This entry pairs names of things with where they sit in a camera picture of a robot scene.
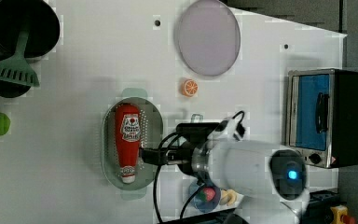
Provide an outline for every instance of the green spatula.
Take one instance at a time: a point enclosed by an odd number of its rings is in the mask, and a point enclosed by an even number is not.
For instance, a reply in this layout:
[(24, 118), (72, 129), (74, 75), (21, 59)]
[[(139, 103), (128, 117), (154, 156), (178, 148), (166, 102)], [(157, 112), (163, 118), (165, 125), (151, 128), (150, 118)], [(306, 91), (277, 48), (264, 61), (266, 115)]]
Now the green spatula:
[(39, 80), (36, 72), (25, 61), (24, 52), (29, 36), (29, 22), (25, 21), (21, 27), (17, 40), (16, 52), (8, 59), (0, 62), (0, 80), (24, 86), (38, 87)]

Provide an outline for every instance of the screw hole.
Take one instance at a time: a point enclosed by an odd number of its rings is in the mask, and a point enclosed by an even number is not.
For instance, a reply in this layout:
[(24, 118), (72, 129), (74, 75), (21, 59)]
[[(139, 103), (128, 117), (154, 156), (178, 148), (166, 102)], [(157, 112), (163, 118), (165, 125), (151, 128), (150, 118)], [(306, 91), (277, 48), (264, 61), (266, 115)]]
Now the screw hole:
[(155, 21), (155, 25), (156, 25), (156, 26), (160, 26), (160, 25), (161, 25), (161, 21), (156, 20), (156, 21)]

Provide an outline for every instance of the oven door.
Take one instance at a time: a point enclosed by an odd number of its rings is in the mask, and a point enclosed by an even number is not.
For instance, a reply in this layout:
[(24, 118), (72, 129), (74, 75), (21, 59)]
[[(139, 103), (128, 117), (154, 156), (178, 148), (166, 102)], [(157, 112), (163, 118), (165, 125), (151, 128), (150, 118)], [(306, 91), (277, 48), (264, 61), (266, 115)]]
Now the oven door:
[(293, 77), (290, 146), (326, 151), (329, 75)]

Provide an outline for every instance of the ketchup bottle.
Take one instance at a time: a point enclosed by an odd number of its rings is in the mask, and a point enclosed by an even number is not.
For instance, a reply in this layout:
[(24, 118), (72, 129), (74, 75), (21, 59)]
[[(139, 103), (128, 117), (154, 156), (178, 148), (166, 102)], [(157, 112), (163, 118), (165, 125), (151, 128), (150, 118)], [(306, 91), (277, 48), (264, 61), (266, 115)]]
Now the ketchup bottle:
[(139, 109), (130, 104), (116, 109), (116, 149), (123, 183), (135, 181), (135, 166), (141, 139)]

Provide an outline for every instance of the white table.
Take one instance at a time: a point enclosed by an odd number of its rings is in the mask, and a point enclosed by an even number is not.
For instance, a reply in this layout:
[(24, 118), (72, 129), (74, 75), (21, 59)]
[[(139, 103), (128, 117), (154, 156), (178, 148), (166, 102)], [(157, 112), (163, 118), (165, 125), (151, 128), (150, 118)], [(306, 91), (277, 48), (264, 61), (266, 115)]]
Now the white table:
[[(233, 9), (241, 28), (239, 59), (227, 73), (206, 79), (186, 68), (173, 41), (189, 1), (50, 4), (63, 33), (56, 52), (33, 65), (41, 87), (16, 99), (0, 97), (0, 111), (12, 120), (9, 134), (0, 137), (0, 224), (156, 222), (151, 186), (143, 199), (123, 201), (101, 169), (102, 118), (125, 88), (147, 90), (165, 133), (193, 113), (220, 120), (243, 109), (248, 139), (278, 143), (287, 72), (342, 66), (343, 35)], [(185, 77), (198, 81), (197, 96), (179, 93)], [(163, 168), (166, 220), (179, 216), (188, 178), (174, 166)], [(337, 170), (311, 168), (310, 185), (336, 188)], [(186, 212), (195, 214), (191, 207)]]

